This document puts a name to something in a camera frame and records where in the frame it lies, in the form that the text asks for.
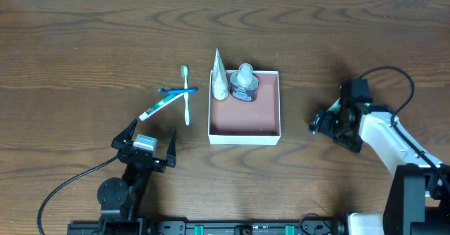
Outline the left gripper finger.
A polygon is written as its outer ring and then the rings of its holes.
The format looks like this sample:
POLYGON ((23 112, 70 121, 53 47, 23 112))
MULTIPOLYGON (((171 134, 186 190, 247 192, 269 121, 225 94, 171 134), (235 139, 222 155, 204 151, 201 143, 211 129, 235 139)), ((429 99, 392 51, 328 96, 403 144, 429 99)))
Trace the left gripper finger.
POLYGON ((127 146, 131 146, 133 143, 132 137, 134 135, 137 123, 138 123, 137 119, 134 119, 126 129, 120 132, 112 140, 111 147, 114 149, 123 149, 126 148, 127 146))
POLYGON ((172 138, 167 148, 166 159, 167 160, 175 160, 176 159, 176 135, 177 130, 175 129, 172 134, 172 138))

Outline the blue disposable razor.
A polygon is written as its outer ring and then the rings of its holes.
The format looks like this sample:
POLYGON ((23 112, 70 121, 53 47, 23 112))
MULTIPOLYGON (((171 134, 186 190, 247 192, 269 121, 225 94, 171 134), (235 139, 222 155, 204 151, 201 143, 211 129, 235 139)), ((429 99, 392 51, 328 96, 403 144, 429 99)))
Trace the blue disposable razor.
POLYGON ((198 91, 197 87, 185 89, 165 89, 164 86, 162 86, 160 89, 158 89, 157 92, 163 94, 184 94, 184 93, 195 93, 197 91, 198 91))

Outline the white lotion tube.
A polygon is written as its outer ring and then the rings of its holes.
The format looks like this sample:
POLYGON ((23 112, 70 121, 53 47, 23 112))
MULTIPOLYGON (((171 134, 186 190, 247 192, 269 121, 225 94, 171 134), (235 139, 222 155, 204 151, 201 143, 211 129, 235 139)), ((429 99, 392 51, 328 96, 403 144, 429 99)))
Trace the white lotion tube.
POLYGON ((213 97, 219 101, 225 100, 229 95, 229 82, 219 49, 216 49, 214 57, 211 91, 213 97))

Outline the blue hand sanitizer bottle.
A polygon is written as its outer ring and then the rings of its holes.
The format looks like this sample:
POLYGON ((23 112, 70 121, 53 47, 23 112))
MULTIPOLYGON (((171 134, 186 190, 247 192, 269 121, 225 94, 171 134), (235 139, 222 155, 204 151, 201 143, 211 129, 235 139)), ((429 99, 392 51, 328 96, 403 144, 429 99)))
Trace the blue hand sanitizer bottle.
POLYGON ((253 73, 253 67, 249 63, 240 65, 238 71, 230 77, 230 94, 241 101, 253 102, 257 96, 259 80, 253 73))

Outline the green soap box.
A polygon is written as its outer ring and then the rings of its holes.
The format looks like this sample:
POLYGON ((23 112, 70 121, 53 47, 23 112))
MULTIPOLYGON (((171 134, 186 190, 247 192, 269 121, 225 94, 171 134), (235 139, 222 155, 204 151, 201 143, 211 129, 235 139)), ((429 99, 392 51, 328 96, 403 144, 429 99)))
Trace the green soap box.
POLYGON ((332 113, 338 113, 340 109, 341 109, 340 99, 338 99, 332 104, 332 106, 328 108, 328 111, 332 113))

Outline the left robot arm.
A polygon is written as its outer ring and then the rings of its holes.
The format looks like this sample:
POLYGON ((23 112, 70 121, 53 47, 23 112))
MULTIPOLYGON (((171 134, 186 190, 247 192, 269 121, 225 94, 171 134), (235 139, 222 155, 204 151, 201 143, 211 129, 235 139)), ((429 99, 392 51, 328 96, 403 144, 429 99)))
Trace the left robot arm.
POLYGON ((111 143, 117 159, 126 165, 124 174, 105 180, 98 188, 101 205, 99 234, 155 234, 155 223, 140 216, 140 205, 153 172, 163 173, 176 166, 176 132, 172 134, 166 158, 155 157, 157 139, 133 137, 137 120, 120 132, 111 143))

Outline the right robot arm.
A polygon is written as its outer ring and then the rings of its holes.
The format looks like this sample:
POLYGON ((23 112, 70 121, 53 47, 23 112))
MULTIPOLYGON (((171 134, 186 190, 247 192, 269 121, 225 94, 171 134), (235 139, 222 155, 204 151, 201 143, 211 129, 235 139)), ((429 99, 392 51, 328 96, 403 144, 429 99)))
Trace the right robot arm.
POLYGON ((339 99, 316 112, 310 132, 359 153, 369 145, 393 177, 383 212, 353 212, 334 234, 448 234, 449 166, 427 152, 394 111, 374 103, 365 79, 340 85, 339 99))

